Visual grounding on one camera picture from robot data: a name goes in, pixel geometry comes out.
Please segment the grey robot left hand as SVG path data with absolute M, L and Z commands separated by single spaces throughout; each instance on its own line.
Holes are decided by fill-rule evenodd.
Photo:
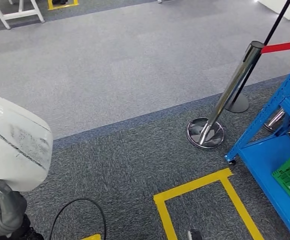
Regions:
M 0 236 L 10 235 L 23 223 L 27 201 L 0 179 Z

